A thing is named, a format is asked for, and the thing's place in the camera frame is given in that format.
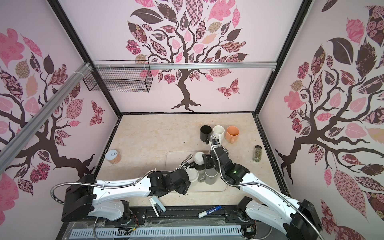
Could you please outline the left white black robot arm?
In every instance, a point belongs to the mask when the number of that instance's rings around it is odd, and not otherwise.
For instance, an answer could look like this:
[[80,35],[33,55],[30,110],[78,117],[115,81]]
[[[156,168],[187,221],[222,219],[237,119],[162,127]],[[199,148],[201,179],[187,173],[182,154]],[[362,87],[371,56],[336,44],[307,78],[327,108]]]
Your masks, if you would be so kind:
[[122,181],[95,180],[84,176],[77,182],[57,184],[50,190],[54,201],[63,205],[62,221],[72,222],[86,217],[99,217],[110,221],[129,217],[129,197],[163,197],[171,192],[185,195],[191,182],[187,165],[188,155],[172,171],[151,170],[138,179]]

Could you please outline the white ribbed-bottom mug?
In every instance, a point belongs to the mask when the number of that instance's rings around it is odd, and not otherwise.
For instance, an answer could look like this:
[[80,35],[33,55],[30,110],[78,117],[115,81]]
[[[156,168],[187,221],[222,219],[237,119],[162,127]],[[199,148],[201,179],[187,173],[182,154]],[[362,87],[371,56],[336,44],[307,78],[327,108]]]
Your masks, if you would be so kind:
[[213,127],[213,135],[219,141],[220,144],[225,139],[225,133],[226,133],[226,130],[223,126],[216,125]]

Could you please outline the peach orange mug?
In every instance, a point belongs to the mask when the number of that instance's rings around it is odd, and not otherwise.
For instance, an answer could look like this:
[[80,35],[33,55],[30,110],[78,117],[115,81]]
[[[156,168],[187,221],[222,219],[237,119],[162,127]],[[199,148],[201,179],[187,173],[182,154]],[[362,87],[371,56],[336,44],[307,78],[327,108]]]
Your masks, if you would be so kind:
[[240,130],[235,126],[229,126],[226,130],[225,138],[230,143],[233,144],[239,137]]

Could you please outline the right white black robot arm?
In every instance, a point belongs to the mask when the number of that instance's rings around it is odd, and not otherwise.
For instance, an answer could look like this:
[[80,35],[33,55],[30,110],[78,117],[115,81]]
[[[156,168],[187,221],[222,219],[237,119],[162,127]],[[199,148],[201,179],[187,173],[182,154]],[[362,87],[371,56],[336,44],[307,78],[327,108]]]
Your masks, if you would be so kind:
[[249,201],[241,211],[250,220],[263,222],[286,235],[289,240],[322,240],[319,215],[308,201],[288,197],[256,177],[249,169],[235,164],[217,138],[210,136],[211,159],[221,180],[260,200]]

